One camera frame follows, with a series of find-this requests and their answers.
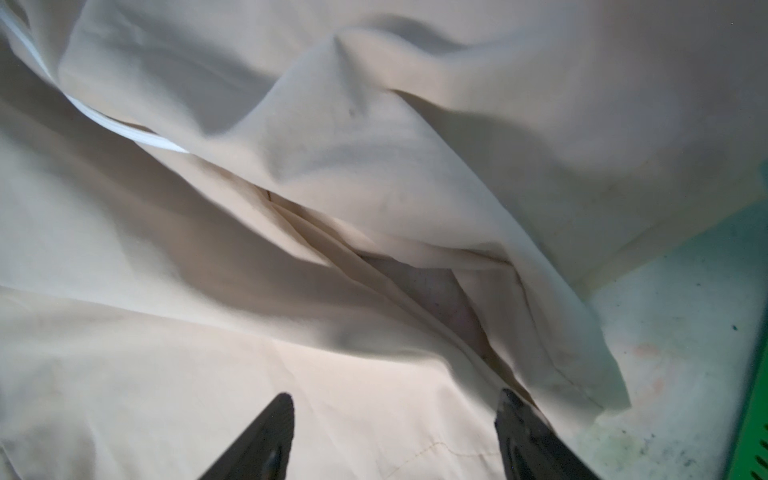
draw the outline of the white cord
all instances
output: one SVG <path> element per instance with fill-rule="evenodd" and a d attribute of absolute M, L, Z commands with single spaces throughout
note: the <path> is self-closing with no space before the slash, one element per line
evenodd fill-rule
<path fill-rule="evenodd" d="M 51 81 L 55 82 L 53 75 L 51 75 L 51 72 L 48 70 L 48 67 L 45 66 L 45 62 L 43 61 L 42 56 L 40 56 L 40 52 L 38 51 L 37 47 L 35 47 L 35 43 L 32 41 L 31 38 L 29 38 L 29 35 L 25 31 L 25 29 L 20 25 L 15 15 L 13 15 L 8 10 L 8 7 L 5 4 L 5 2 L 0 2 L 0 20 L 2 20 L 2 22 L 5 24 L 6 27 L 8 27 L 8 30 L 10 30 L 13 33 L 13 35 L 16 35 L 16 37 L 18 37 L 19 41 L 21 41 L 24 47 L 29 51 L 29 54 L 32 56 L 32 58 L 34 58 L 34 60 L 38 62 L 40 69 L 43 70 L 43 72 L 48 76 L 48 78 L 51 79 Z M 128 140 L 133 140 L 139 144 L 150 145 L 152 147 L 163 148 L 165 150 L 181 152 L 183 154 L 189 153 L 186 150 L 184 150 L 182 147 L 179 147 L 174 142 L 168 140 L 165 137 L 161 137 L 160 135 L 157 135 L 157 134 L 152 134 L 146 131 L 138 130 L 137 128 L 130 127 L 126 124 L 123 124 L 119 121 L 116 121 L 112 118 L 107 117 L 104 114 L 97 112 L 93 108 L 88 107 L 86 104 L 83 104 L 77 98 L 70 97 L 67 94 L 64 94 L 64 96 L 83 115 L 90 118 L 91 120 L 101 125 L 102 127 L 106 128 L 107 130 L 113 131 L 114 133 L 121 135 L 122 137 L 126 137 Z"/>

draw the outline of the fabric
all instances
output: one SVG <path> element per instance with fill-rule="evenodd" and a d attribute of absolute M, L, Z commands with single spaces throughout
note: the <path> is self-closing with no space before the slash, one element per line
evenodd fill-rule
<path fill-rule="evenodd" d="M 502 386 L 563 435 L 627 407 L 571 285 L 760 195 L 759 2 L 5 7 L 53 77 L 4 52 L 21 478 L 194 477 L 280 391 L 292 478 L 501 478 Z"/>

